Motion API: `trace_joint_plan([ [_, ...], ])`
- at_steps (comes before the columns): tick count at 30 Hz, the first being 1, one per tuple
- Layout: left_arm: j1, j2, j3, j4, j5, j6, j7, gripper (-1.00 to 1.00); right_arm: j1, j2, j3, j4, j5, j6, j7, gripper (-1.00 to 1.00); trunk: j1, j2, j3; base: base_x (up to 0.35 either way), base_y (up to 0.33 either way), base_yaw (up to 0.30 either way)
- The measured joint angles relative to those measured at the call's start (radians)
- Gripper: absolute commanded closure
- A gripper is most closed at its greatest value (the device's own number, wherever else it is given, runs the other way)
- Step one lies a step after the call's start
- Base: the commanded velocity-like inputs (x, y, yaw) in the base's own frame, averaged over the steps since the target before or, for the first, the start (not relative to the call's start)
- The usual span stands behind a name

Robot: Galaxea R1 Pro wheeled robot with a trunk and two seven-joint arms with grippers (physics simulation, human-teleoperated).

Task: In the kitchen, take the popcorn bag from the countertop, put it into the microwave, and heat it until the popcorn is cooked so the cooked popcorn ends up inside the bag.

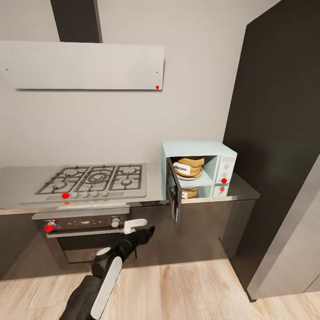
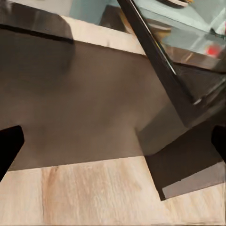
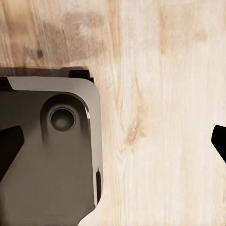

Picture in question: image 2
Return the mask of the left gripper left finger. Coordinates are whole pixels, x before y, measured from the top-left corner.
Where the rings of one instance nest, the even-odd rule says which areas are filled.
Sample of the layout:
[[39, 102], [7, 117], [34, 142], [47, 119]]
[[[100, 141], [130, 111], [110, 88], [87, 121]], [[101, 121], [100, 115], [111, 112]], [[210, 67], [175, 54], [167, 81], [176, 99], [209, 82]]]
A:
[[0, 130], [0, 181], [24, 144], [20, 125]]

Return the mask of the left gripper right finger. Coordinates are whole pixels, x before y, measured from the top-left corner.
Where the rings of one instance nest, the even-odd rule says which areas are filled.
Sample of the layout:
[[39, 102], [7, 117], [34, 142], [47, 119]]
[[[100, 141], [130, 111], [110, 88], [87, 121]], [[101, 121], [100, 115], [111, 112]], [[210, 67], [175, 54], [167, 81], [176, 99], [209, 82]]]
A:
[[226, 127], [215, 125], [211, 142], [226, 163]]

